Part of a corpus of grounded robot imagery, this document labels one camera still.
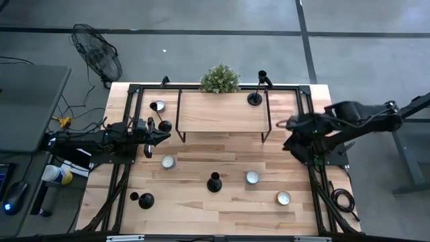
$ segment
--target wooden table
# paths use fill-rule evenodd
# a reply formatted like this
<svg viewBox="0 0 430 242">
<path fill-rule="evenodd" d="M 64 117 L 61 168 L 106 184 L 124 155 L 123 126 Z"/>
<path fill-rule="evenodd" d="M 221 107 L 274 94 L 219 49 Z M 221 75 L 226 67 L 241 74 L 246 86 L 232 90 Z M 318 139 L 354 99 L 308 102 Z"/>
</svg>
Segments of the wooden table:
<svg viewBox="0 0 430 242">
<path fill-rule="evenodd" d="M 106 123 L 122 121 L 128 85 L 113 83 L 105 111 Z M 327 85 L 311 85 L 310 89 L 315 112 L 323 112 L 324 107 L 331 104 Z M 160 120 L 149 104 L 160 99 L 166 103 L 161 118 L 175 125 L 177 94 L 177 90 L 146 90 L 140 117 L 152 116 L 158 124 Z M 276 122 L 298 113 L 293 91 L 269 91 L 269 102 L 273 127 Z M 289 152 L 282 151 L 282 144 L 290 132 L 274 128 L 264 144 L 259 135 L 196 132 L 190 133 L 183 144 L 172 132 L 171 138 L 153 147 L 152 159 L 144 157 L 141 146 L 130 172 L 121 233 L 316 235 L 307 168 Z M 176 158 L 174 169 L 161 167 L 161 158 L 165 155 Z M 245 183 L 245 173 L 250 170 L 260 174 L 260 182 L 256 185 Z M 220 174 L 223 183 L 216 194 L 206 188 L 214 171 Z M 112 165 L 104 164 L 90 174 L 77 229 L 88 224 L 105 202 L 111 172 Z M 336 188 L 351 192 L 343 170 L 327 167 L 327 175 Z M 280 206 L 275 202 L 275 195 L 281 190 L 291 194 L 291 204 Z M 152 193 L 154 206 L 141 209 L 136 201 L 129 199 L 131 192 Z M 115 219 L 116 207 L 114 204 L 110 226 Z M 321 209 L 328 228 L 326 207 L 322 205 Z M 351 214 L 343 216 L 353 228 L 360 230 Z"/>
<path fill-rule="evenodd" d="M 185 142 L 187 132 L 264 132 L 271 131 L 266 94 L 258 106 L 248 104 L 248 93 L 179 92 L 177 132 Z"/>
</svg>

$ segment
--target wood grain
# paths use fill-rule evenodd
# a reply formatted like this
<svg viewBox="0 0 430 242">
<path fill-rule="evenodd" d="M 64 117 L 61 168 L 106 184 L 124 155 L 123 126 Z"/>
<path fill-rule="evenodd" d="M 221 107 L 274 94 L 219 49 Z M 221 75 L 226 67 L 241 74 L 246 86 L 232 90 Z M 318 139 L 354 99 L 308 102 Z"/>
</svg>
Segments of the wood grain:
<svg viewBox="0 0 430 242">
<path fill-rule="evenodd" d="M 248 93 L 182 93 L 180 132 L 267 132 L 267 104 L 252 106 Z"/>
<path fill-rule="evenodd" d="M 122 121 L 129 83 L 113 83 L 105 116 L 109 122 Z M 326 85 L 311 85 L 314 109 L 323 112 L 331 103 Z M 144 93 L 141 118 L 158 116 L 149 108 L 151 102 L 166 102 L 162 118 L 175 125 L 177 90 L 147 90 Z M 276 128 L 275 123 L 297 114 L 295 94 L 291 91 L 270 91 L 269 102 L 273 131 L 265 144 L 259 133 L 202 132 L 187 133 L 183 144 L 175 132 L 172 137 L 153 148 L 153 158 L 143 155 L 139 147 L 136 164 L 132 166 L 122 219 L 121 233 L 138 234 L 223 234 L 223 235 L 315 235 L 314 207 L 307 168 L 282 143 L 290 132 Z M 177 164 L 172 170 L 161 167 L 161 158 L 172 155 Z M 260 174 L 254 186 L 245 183 L 247 171 Z M 220 173 L 223 187 L 213 194 L 206 181 L 213 171 Z M 112 165 L 100 165 L 88 180 L 77 229 L 83 228 L 105 202 Z M 327 174 L 336 188 L 351 191 L 348 177 L 337 167 L 328 167 Z M 286 190 L 291 204 L 280 206 L 275 196 Z M 151 209 L 143 210 L 129 199 L 132 192 L 150 192 L 155 197 Z M 327 210 L 320 199 L 325 226 Z M 116 214 L 112 208 L 110 226 Z M 350 214 L 343 214 L 352 227 L 359 223 Z"/>
</svg>

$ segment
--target computer mouse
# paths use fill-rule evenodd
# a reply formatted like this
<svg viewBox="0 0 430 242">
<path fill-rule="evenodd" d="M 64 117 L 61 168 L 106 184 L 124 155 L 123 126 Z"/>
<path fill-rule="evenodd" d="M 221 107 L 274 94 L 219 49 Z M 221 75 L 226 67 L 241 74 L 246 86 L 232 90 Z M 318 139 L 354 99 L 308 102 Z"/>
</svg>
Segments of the computer mouse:
<svg viewBox="0 0 430 242">
<path fill-rule="evenodd" d="M 28 183 L 24 181 L 12 184 L 5 194 L 2 206 L 6 215 L 15 215 L 22 209 L 27 189 Z"/>
</svg>

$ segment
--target white candle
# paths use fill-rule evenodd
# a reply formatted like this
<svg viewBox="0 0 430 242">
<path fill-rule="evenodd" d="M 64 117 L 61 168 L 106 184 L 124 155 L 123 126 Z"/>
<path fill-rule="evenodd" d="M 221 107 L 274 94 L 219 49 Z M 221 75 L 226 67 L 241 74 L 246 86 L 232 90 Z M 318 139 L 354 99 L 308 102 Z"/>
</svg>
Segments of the white candle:
<svg viewBox="0 0 430 242">
<path fill-rule="evenodd" d="M 175 158 L 171 155 L 166 155 L 161 159 L 161 165 L 165 169 L 172 169 L 175 166 Z"/>
</svg>

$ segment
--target black candle holder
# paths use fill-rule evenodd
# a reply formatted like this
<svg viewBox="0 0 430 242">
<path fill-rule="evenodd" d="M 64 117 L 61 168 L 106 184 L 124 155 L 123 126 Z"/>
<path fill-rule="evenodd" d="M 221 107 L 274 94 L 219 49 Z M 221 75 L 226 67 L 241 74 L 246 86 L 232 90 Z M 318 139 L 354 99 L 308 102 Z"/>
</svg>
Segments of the black candle holder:
<svg viewBox="0 0 430 242">
<path fill-rule="evenodd" d="M 267 79 L 267 73 L 265 71 L 259 71 L 258 72 L 258 86 L 255 93 L 250 93 L 248 95 L 248 103 L 252 106 L 258 106 L 263 101 L 263 97 L 261 97 L 261 94 L 258 93 L 258 90 L 260 88 L 260 84 L 264 84 L 265 80 Z"/>
<path fill-rule="evenodd" d="M 222 188 L 220 174 L 218 172 L 212 173 L 206 185 L 211 192 L 219 192 Z"/>
<path fill-rule="evenodd" d="M 155 199 L 152 194 L 145 193 L 139 198 L 139 207 L 149 209 L 154 205 Z"/>
<path fill-rule="evenodd" d="M 149 104 L 149 108 L 152 109 L 152 110 L 154 110 L 157 113 L 157 115 L 159 116 L 160 120 L 161 120 L 161 122 L 159 124 L 159 130 L 163 131 L 163 132 L 170 132 L 170 130 L 172 130 L 172 123 L 170 123 L 167 120 L 163 121 L 163 119 L 161 118 L 161 116 L 159 114 L 157 106 L 158 105 L 157 105 L 156 102 L 152 102 L 152 103 Z"/>
</svg>

